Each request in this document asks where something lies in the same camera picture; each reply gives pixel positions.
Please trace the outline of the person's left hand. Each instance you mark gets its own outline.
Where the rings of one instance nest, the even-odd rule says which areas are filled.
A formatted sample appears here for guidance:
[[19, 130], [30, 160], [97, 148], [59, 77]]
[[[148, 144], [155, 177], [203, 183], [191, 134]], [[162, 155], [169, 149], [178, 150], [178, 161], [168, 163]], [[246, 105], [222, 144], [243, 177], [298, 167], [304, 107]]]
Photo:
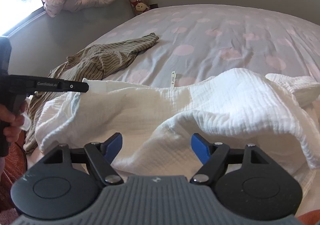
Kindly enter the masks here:
[[3, 133], [9, 143], [17, 142], [21, 133], [21, 126], [24, 124], [24, 117], [21, 114], [14, 115], [6, 106], [1, 104], [0, 118], [10, 125], [4, 128]]

